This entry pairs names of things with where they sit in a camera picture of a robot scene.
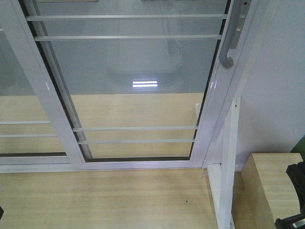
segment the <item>white aluminum door frame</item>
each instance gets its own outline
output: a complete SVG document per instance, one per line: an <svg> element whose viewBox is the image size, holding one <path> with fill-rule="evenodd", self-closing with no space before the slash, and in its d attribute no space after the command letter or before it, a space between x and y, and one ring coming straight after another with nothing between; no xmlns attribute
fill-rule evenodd
<svg viewBox="0 0 305 229"><path fill-rule="evenodd" d="M227 24L228 20L224 27L224 34L226 33ZM226 100L228 100L227 92L229 88L232 87L231 82L234 81L236 64L230 70L224 71L219 64L217 55L207 97L203 106L203 112L201 115L203 118L201 118L198 126L198 132L190 160L86 163L74 137L61 102L56 94L55 88L50 80L48 71L41 58L18 0L0 1L0 27L3 29L2 32L7 37L41 105L44 107L50 123L61 141L73 169L86 170L202 167L206 149L209 147L215 125L217 121L219 121L218 117L220 116L220 113L223 112L222 108L226 107L224 103ZM245 38L246 35L243 38L241 36L238 46L239 48L237 49L238 54L235 55L237 58L234 60L235 63L240 56ZM20 161L16 159L15 164L18 164L16 169L17 167L22 168L22 164L29 164L30 160L33 159L27 157L21 157ZM46 167L46 165L49 164L46 158L43 157L37 157L35 160L36 162L42 164L41 168L44 168L43 165ZM55 165L60 165L60 163L53 163L52 165L56 167ZM66 165L67 171L71 170L71 165L64 163L61 164L59 169L60 171L65 171L63 165Z"/></svg>

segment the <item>light wood surface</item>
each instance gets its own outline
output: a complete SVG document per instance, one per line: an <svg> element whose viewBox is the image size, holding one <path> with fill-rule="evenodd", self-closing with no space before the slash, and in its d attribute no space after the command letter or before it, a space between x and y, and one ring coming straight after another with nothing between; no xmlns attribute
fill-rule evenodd
<svg viewBox="0 0 305 229"><path fill-rule="evenodd" d="M196 125L202 93L73 95L83 127ZM47 121L36 96L1 96L0 121ZM51 125L1 125L1 134L54 133ZM193 138L194 130L94 131L88 140ZM188 156L192 143L90 145L93 157ZM57 138L0 139L0 153L63 152Z"/></svg>
<svg viewBox="0 0 305 229"><path fill-rule="evenodd" d="M202 93L72 95L83 127L195 125Z"/></svg>
<svg viewBox="0 0 305 229"><path fill-rule="evenodd" d="M37 96L0 96L0 121L48 121Z"/></svg>
<svg viewBox="0 0 305 229"><path fill-rule="evenodd" d="M0 121L48 121L34 95L0 96ZM50 124L0 125L1 135L54 134ZM0 154L64 152L56 137L0 138Z"/></svg>
<svg viewBox="0 0 305 229"><path fill-rule="evenodd" d="M0 174L6 229L214 229L203 169Z"/></svg>
<svg viewBox="0 0 305 229"><path fill-rule="evenodd" d="M299 214L299 202L286 174L288 165L302 161L299 154L252 154L242 177L259 229L275 229L277 218Z"/></svg>
<svg viewBox="0 0 305 229"><path fill-rule="evenodd" d="M259 229L256 227L240 172L235 173L234 177L232 216L235 229Z"/></svg>
<svg viewBox="0 0 305 229"><path fill-rule="evenodd" d="M133 156L189 156L191 142L90 145L93 158Z"/></svg>

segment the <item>white metal frame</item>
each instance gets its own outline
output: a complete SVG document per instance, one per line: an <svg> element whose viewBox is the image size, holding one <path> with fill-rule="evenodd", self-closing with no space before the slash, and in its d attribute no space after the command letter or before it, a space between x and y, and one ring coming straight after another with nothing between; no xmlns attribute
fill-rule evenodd
<svg viewBox="0 0 305 229"><path fill-rule="evenodd" d="M232 219L233 184L237 146L240 98L234 98L224 121L222 163L209 165L208 175L218 229L234 229Z"/></svg>
<svg viewBox="0 0 305 229"><path fill-rule="evenodd" d="M229 9L228 18L230 17L231 8ZM225 102L228 100L227 92L229 88L232 87L230 84L234 79L236 65L230 70L224 70L220 66L218 58L216 59L207 98L203 107L202 117L204 118L200 120L190 160L86 163L17 0L0 1L0 27L3 29L25 75L40 103L44 107L56 135L61 140L73 169L202 167L205 159L205 152L209 147L216 123L222 118L221 115L226 113L223 107L226 107ZM235 63L238 61L244 41L245 37L241 38L239 48L236 52L237 59ZM18 162L21 169L21 164L27 164L25 160L26 158L21 158ZM44 157L38 157L36 160L37 162L40 161L41 164L45 162L44 165L47 164L47 161L44 161L46 160Z"/></svg>

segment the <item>glass panel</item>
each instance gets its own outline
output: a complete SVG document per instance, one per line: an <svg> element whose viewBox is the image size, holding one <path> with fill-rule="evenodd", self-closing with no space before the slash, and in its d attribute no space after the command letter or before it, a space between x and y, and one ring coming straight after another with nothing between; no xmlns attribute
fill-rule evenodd
<svg viewBox="0 0 305 229"><path fill-rule="evenodd" d="M155 16L44 22L51 36L132 36L101 40L78 37L73 41L51 42L81 126L196 126L195 106L203 101L226 5L226 0L39 3L42 15ZM202 17L203 14L220 15ZM184 37L167 37L171 35ZM192 35L202 36L194 39ZM89 142L183 140L192 139L194 129L86 131L85 135ZM89 147L93 158L100 158L189 156L191 145L179 142L89 144Z"/></svg>
<svg viewBox="0 0 305 229"><path fill-rule="evenodd" d="M1 32L0 53L0 156L14 153L26 155L26 153L64 152L56 137L25 137L29 134L55 135L55 133ZM45 121L45 123L25 124L27 121Z"/></svg>
<svg viewBox="0 0 305 229"><path fill-rule="evenodd" d="M195 35L219 34L222 18L73 19L45 21L49 35Z"/></svg>
<svg viewBox="0 0 305 229"><path fill-rule="evenodd" d="M191 142L89 145L93 158L189 156Z"/></svg>
<svg viewBox="0 0 305 229"><path fill-rule="evenodd" d="M58 153L64 152L57 137L9 137L0 138L1 154Z"/></svg>
<svg viewBox="0 0 305 229"><path fill-rule="evenodd" d="M72 96L83 127L196 125L195 104L202 97L202 93Z"/></svg>
<svg viewBox="0 0 305 229"><path fill-rule="evenodd" d="M222 14L226 0L99 0L40 2L42 15Z"/></svg>
<svg viewBox="0 0 305 229"><path fill-rule="evenodd" d="M193 138L194 130L86 131L87 140Z"/></svg>

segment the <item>door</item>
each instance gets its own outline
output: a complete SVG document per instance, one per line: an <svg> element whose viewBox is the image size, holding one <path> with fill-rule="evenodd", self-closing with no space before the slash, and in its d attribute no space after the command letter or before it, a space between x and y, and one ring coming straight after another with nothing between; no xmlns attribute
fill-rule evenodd
<svg viewBox="0 0 305 229"><path fill-rule="evenodd" d="M52 107L51 124L75 169L202 166L199 117L216 87L213 69L229 2L1 4L3 31L22 67L32 68L27 77Z"/></svg>

